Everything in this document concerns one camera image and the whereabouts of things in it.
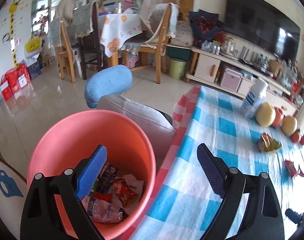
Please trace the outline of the red wedding candy bag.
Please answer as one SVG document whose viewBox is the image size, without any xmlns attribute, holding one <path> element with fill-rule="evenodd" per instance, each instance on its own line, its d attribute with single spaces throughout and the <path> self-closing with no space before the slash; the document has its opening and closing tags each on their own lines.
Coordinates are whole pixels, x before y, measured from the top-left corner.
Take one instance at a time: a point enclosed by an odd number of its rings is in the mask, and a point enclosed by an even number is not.
<svg viewBox="0 0 304 240">
<path fill-rule="evenodd" d="M 124 209 L 128 209 L 138 198 L 138 194 L 132 191 L 124 178 L 112 180 L 110 186 Z"/>
</svg>

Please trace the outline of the pink plastic trash bucket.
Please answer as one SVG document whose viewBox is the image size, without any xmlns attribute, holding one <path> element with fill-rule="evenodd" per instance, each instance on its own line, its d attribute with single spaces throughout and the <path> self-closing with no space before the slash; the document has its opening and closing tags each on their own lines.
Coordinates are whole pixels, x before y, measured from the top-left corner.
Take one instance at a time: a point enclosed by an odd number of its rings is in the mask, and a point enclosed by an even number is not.
<svg viewBox="0 0 304 240">
<path fill-rule="evenodd" d="M 117 224 L 95 223 L 105 239 L 114 239 L 140 219 L 154 188 L 156 161 L 144 131 L 131 119 L 113 111 L 89 110 L 70 115 L 40 139 L 29 162 L 27 184 L 37 173 L 56 176 L 88 158 L 98 145 L 107 149 L 107 161 L 124 174 L 144 182 L 139 205 Z"/>
</svg>

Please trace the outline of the white paper trash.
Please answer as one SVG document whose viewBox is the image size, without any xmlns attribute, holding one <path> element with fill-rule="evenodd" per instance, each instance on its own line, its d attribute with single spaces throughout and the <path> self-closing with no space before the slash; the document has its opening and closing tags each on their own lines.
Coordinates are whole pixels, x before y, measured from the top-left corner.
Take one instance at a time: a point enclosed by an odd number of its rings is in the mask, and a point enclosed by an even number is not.
<svg viewBox="0 0 304 240">
<path fill-rule="evenodd" d="M 126 183 L 132 189 L 132 191 L 134 191 L 135 193 L 138 194 L 138 198 L 135 199 L 135 201 L 133 202 L 133 204 L 128 209 L 125 209 L 125 211 L 127 211 L 129 213 L 130 210 L 136 209 L 136 207 L 139 205 L 140 198 L 141 198 L 142 191 L 143 191 L 144 181 L 143 180 L 137 180 L 132 174 L 125 175 L 122 178 L 125 179 Z M 112 187 L 111 187 L 111 192 L 112 192 L 112 198 L 116 197 L 116 195 L 114 194 L 114 192 L 112 190 Z"/>
</svg>

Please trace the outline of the cushion with blue teapot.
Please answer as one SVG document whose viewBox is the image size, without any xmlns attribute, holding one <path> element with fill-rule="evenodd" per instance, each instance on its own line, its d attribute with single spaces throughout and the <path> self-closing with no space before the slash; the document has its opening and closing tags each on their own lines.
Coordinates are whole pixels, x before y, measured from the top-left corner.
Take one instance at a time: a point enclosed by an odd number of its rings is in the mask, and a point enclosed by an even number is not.
<svg viewBox="0 0 304 240">
<path fill-rule="evenodd" d="M 25 178 L 0 159 L 0 226 L 7 239 L 20 239 L 26 197 Z"/>
</svg>

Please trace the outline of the small red wrapper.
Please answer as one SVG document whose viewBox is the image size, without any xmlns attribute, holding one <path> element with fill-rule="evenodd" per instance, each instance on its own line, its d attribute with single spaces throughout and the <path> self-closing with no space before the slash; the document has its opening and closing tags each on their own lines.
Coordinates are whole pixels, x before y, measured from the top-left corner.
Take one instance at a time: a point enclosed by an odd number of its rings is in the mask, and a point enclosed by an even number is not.
<svg viewBox="0 0 304 240">
<path fill-rule="evenodd" d="M 291 178 L 294 178 L 296 176 L 300 176 L 300 177 L 304 178 L 304 173 L 303 173 L 302 169 L 300 168 L 299 165 L 297 167 L 295 167 L 294 162 L 292 162 L 290 160 L 285 160 L 285 167 L 288 170 Z"/>
</svg>

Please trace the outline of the pink wipes packet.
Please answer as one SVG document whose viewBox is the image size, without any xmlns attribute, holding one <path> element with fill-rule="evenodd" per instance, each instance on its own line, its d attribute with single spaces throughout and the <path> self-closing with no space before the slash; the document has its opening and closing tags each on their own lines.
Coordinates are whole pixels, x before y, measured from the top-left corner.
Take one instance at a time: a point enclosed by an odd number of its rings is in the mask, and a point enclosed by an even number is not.
<svg viewBox="0 0 304 240">
<path fill-rule="evenodd" d="M 129 217 L 116 197 L 113 197 L 111 202 L 107 202 L 92 196 L 85 196 L 81 203 L 87 215 L 95 222 L 120 223 Z"/>
</svg>

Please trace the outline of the yellow snack wrapper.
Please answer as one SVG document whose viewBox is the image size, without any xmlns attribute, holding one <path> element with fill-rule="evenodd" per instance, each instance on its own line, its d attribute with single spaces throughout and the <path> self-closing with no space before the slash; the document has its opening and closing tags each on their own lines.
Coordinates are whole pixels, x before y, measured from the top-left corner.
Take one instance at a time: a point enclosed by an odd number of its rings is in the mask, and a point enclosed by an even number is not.
<svg viewBox="0 0 304 240">
<path fill-rule="evenodd" d="M 272 153 L 282 148 L 281 142 L 275 140 L 267 133 L 262 133 L 258 141 L 258 149 L 260 152 Z"/>
</svg>

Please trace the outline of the blue checkered tablecloth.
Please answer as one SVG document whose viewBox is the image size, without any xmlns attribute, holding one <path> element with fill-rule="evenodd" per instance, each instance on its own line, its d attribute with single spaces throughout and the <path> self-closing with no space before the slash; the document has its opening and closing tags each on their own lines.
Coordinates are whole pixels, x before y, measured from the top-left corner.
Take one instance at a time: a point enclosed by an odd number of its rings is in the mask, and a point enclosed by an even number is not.
<svg viewBox="0 0 304 240">
<path fill-rule="evenodd" d="M 200 239 L 242 173 L 271 180 L 280 206 L 304 212 L 304 145 L 280 128 L 240 113 L 242 102 L 195 86 L 176 103 L 175 138 L 157 173 L 148 208 L 123 239 Z"/>
</svg>

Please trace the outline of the yellow pear right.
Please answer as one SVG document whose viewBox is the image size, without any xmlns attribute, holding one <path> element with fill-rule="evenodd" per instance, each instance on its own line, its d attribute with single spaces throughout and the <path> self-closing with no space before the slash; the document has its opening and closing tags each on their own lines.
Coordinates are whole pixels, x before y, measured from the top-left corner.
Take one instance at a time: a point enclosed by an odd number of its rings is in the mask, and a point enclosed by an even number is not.
<svg viewBox="0 0 304 240">
<path fill-rule="evenodd" d="M 283 118 L 281 130 L 287 136 L 291 136 L 297 129 L 297 119 L 293 116 L 286 116 Z"/>
</svg>

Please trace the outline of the yellow pear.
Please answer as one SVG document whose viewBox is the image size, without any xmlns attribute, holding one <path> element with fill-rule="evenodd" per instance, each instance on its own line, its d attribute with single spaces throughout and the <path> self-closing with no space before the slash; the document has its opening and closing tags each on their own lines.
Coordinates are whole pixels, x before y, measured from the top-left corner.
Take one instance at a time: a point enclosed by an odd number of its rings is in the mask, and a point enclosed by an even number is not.
<svg viewBox="0 0 304 240">
<path fill-rule="evenodd" d="M 297 119 L 293 116 L 286 116 L 283 118 L 281 130 L 287 136 L 291 136 L 297 129 Z"/>
<path fill-rule="evenodd" d="M 256 122 L 261 127 L 269 127 L 275 120 L 276 112 L 268 102 L 262 103 L 255 113 Z"/>
</svg>

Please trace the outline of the yellow pear left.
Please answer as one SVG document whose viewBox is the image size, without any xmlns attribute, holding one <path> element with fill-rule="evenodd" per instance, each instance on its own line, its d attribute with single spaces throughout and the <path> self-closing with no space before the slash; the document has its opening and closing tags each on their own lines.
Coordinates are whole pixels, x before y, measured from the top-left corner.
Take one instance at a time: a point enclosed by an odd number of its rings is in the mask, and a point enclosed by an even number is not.
<svg viewBox="0 0 304 240">
<path fill-rule="evenodd" d="M 261 127 L 269 127 L 275 120 L 276 112 L 268 102 L 262 103 L 255 113 L 256 122 Z"/>
</svg>

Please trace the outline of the red apple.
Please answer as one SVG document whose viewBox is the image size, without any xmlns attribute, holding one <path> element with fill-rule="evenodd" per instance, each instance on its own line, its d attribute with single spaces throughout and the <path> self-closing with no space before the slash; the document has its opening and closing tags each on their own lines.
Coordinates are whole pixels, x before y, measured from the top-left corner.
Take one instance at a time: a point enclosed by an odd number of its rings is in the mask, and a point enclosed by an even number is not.
<svg viewBox="0 0 304 240">
<path fill-rule="evenodd" d="M 271 126 L 273 127 L 279 127 L 283 121 L 284 118 L 284 113 L 282 111 L 282 109 L 275 107 L 275 119 L 273 121 L 273 123 L 271 124 Z"/>
</svg>

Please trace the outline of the white milk bottle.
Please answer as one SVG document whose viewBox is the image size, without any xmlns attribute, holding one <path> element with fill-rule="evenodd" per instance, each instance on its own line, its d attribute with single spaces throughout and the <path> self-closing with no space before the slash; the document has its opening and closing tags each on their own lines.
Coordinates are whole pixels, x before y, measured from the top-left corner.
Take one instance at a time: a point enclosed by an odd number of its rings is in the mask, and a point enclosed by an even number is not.
<svg viewBox="0 0 304 240">
<path fill-rule="evenodd" d="M 255 84 L 249 90 L 245 100 L 240 107 L 240 113 L 244 118 L 252 118 L 266 97 L 268 83 L 262 78 L 257 78 Z"/>
</svg>

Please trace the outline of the grey sofa cushion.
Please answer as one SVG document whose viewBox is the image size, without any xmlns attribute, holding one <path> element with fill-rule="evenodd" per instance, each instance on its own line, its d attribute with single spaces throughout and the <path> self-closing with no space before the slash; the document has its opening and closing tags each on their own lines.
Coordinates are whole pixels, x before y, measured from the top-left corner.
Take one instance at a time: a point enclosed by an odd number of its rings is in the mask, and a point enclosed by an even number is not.
<svg viewBox="0 0 304 240">
<path fill-rule="evenodd" d="M 155 156 L 166 156 L 176 130 L 160 111 L 116 94 L 101 97 L 97 109 L 114 111 L 134 121 L 149 138 Z"/>
</svg>

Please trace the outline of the red gift boxes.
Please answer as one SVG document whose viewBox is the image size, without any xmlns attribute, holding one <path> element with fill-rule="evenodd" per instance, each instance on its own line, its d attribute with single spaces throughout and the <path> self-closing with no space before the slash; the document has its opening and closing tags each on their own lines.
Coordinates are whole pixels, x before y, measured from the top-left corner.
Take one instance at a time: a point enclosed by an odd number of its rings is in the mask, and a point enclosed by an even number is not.
<svg viewBox="0 0 304 240">
<path fill-rule="evenodd" d="M 20 63 L 17 68 L 8 70 L 1 78 L 0 90 L 5 101 L 21 91 L 30 83 L 27 64 Z"/>
</svg>

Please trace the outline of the pink storage box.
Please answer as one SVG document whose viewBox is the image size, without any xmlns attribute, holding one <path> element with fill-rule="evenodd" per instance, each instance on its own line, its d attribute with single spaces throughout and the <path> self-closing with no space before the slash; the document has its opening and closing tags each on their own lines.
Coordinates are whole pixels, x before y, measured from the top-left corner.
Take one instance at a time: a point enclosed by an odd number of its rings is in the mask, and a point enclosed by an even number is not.
<svg viewBox="0 0 304 240">
<path fill-rule="evenodd" d="M 241 72 L 233 67 L 224 67 L 220 77 L 220 86 L 236 92 L 242 79 Z"/>
</svg>

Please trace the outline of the blue round stool cushion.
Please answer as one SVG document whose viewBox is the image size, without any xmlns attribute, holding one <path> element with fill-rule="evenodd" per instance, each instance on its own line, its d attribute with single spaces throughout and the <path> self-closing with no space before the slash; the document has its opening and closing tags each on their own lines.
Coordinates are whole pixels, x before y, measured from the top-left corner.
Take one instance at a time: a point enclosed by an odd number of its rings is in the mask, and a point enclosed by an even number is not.
<svg viewBox="0 0 304 240">
<path fill-rule="evenodd" d="M 132 85 L 131 70 L 120 64 L 109 67 L 93 75 L 85 85 L 84 98 L 89 108 L 97 107 L 101 97 L 122 94 Z"/>
</svg>

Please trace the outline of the cream TV cabinet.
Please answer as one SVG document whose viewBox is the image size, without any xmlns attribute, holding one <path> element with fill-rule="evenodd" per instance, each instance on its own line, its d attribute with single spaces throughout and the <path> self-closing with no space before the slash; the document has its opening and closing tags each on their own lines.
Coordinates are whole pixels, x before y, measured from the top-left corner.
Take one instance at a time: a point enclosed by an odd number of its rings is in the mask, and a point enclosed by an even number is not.
<svg viewBox="0 0 304 240">
<path fill-rule="evenodd" d="M 272 106 L 281 109 L 285 116 L 295 115 L 298 107 L 286 96 L 289 90 L 249 66 L 237 61 L 192 47 L 192 62 L 186 74 L 186 82 L 198 81 L 207 86 L 228 92 L 237 98 L 244 99 L 257 78 L 268 84 L 265 100 Z"/>
</svg>

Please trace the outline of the green waste bin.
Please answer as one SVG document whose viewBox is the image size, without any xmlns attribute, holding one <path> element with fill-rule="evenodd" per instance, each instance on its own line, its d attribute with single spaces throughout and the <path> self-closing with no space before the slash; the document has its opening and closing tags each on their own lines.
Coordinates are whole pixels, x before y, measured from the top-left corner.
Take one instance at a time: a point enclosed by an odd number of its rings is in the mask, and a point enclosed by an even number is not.
<svg viewBox="0 0 304 240">
<path fill-rule="evenodd" d="M 170 58 L 169 76 L 173 79 L 181 79 L 185 74 L 187 61 Z"/>
</svg>

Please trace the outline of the yellow bag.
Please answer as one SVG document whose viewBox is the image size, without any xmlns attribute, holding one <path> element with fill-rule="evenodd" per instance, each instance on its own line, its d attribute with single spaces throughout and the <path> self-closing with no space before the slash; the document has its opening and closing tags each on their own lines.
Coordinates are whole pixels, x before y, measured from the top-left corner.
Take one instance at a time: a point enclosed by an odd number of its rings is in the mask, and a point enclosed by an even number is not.
<svg viewBox="0 0 304 240">
<path fill-rule="evenodd" d="M 27 53 L 40 49 L 42 46 L 42 39 L 40 37 L 32 37 L 25 43 L 25 51 Z"/>
</svg>

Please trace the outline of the white electric kettle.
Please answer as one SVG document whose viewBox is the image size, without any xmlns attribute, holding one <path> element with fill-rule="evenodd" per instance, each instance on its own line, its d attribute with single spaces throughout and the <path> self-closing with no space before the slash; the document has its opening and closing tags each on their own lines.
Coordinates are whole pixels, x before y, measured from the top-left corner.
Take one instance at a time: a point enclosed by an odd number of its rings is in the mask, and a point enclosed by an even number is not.
<svg viewBox="0 0 304 240">
<path fill-rule="evenodd" d="M 223 46 L 223 52 L 228 55 L 234 55 L 235 43 L 236 43 L 236 38 L 226 37 Z"/>
</svg>

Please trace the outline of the dark wooden chair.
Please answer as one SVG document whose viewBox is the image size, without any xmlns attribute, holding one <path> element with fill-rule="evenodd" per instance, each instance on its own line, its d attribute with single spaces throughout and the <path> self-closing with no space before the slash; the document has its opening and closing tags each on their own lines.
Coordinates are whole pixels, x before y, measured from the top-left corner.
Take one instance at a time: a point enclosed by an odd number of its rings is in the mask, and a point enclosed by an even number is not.
<svg viewBox="0 0 304 240">
<path fill-rule="evenodd" d="M 80 66 L 84 80 L 87 79 L 86 66 L 93 65 L 99 72 L 103 66 L 101 44 L 99 42 L 99 7 L 96 1 L 78 7 L 74 12 L 75 36 L 80 51 Z"/>
</svg>

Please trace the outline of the wooden dining chair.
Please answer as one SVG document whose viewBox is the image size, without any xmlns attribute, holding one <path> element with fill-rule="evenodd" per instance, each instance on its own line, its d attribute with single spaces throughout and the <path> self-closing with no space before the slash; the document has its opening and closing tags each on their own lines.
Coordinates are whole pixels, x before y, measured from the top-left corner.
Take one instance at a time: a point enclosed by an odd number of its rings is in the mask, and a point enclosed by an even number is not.
<svg viewBox="0 0 304 240">
<path fill-rule="evenodd" d="M 179 6 L 175 3 L 160 3 L 153 7 L 148 18 L 141 18 L 142 33 L 127 40 L 122 48 L 122 62 L 128 64 L 132 56 L 140 56 L 141 64 L 132 71 L 150 67 L 148 55 L 154 55 L 156 83 L 161 83 L 161 73 L 166 71 L 166 45 L 176 35 Z"/>
</svg>

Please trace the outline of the dark flower bouquet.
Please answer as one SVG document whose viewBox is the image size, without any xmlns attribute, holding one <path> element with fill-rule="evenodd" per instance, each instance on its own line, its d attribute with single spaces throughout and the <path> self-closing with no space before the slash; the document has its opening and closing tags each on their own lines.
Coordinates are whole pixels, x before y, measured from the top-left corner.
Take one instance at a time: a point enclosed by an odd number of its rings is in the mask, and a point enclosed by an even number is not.
<svg viewBox="0 0 304 240">
<path fill-rule="evenodd" d="M 188 19 L 194 35 L 195 47 L 201 48 L 205 41 L 223 45 L 226 34 L 224 23 L 219 20 L 219 14 L 199 9 L 198 11 L 189 11 Z"/>
</svg>

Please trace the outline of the dining table with cloth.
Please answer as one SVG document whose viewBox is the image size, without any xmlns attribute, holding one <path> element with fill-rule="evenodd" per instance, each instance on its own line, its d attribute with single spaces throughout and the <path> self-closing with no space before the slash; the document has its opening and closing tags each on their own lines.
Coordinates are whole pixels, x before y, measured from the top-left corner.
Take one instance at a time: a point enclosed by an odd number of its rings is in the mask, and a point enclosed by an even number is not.
<svg viewBox="0 0 304 240">
<path fill-rule="evenodd" d="M 98 16 L 99 42 L 104 47 L 108 66 L 118 65 L 118 51 L 125 41 L 142 33 L 138 14 L 106 14 Z"/>
</svg>

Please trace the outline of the black flat television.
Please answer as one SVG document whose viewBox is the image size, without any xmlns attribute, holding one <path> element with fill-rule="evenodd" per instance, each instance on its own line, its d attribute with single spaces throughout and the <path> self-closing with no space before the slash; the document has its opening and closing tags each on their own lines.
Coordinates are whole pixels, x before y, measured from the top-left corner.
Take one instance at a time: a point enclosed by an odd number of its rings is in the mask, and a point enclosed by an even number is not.
<svg viewBox="0 0 304 240">
<path fill-rule="evenodd" d="M 299 26 L 264 0 L 227 0 L 224 29 L 281 60 L 296 60 Z"/>
</svg>

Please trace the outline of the person in white top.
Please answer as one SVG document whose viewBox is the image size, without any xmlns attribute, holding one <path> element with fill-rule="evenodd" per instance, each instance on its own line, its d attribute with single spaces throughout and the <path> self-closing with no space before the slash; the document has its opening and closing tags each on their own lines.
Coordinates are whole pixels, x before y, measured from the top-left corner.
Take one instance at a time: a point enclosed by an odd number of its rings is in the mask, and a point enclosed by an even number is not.
<svg viewBox="0 0 304 240">
<path fill-rule="evenodd" d="M 56 6 L 54 19 L 62 18 L 66 24 L 71 24 L 76 1 L 78 0 L 61 0 Z"/>
</svg>

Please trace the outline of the giraffe height wall sticker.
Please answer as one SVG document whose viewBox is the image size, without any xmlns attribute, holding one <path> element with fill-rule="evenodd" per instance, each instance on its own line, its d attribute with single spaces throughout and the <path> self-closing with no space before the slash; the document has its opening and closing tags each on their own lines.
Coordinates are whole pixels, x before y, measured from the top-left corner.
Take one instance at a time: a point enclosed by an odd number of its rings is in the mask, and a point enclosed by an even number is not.
<svg viewBox="0 0 304 240">
<path fill-rule="evenodd" d="M 3 36 L 3 42 L 10 42 L 11 45 L 11 55 L 12 55 L 12 61 L 14 68 L 17 68 L 19 66 L 19 62 L 17 59 L 17 53 L 16 53 L 16 33 L 15 33 L 15 27 L 16 27 L 16 20 L 15 20 L 15 15 L 17 12 L 17 9 L 20 5 L 20 0 L 14 0 L 10 7 L 9 7 L 9 14 L 10 14 L 10 30 L 7 34 Z"/>
</svg>

